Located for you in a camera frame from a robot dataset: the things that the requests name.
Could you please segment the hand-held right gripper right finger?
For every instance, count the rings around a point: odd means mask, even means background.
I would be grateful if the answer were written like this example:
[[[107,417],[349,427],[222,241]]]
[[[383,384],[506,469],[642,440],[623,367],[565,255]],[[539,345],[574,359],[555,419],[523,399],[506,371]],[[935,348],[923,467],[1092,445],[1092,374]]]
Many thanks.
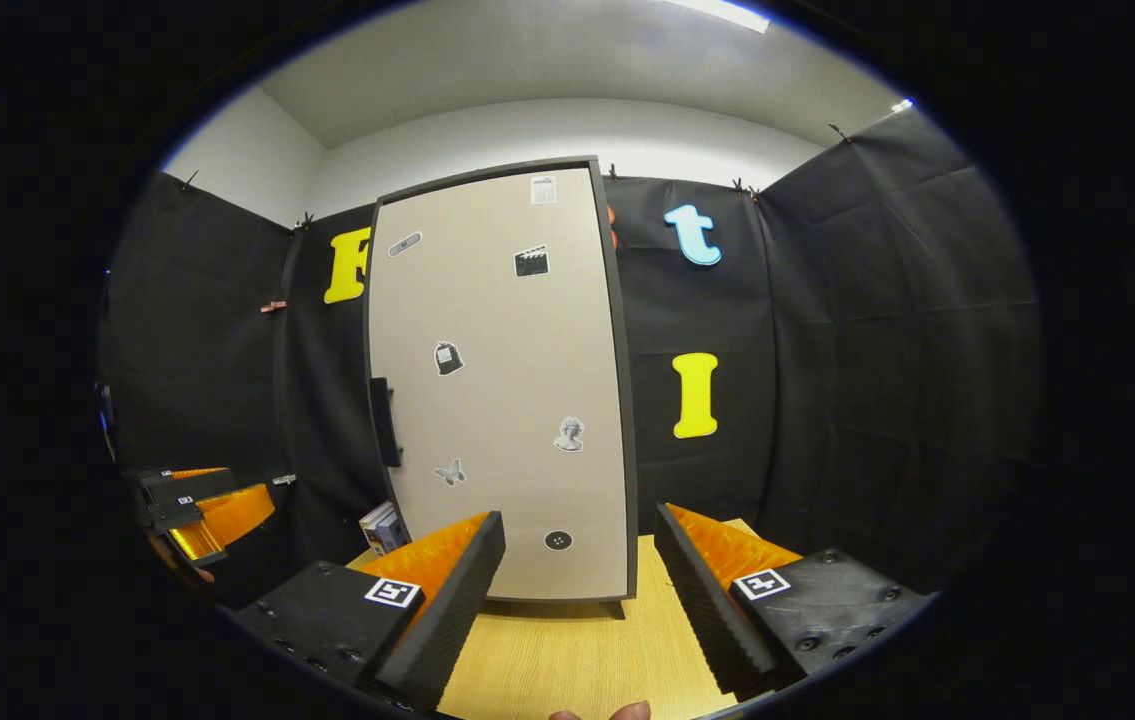
[[[842,550],[799,555],[672,503],[654,546],[718,689],[739,701],[826,673],[933,600]]]

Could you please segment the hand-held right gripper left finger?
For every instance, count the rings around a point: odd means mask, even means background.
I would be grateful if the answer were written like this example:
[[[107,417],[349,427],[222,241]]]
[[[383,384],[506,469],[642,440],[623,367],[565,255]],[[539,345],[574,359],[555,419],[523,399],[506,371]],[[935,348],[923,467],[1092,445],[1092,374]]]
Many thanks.
[[[232,616],[306,673],[431,712],[504,553],[503,516],[479,512],[358,569],[316,562]]]

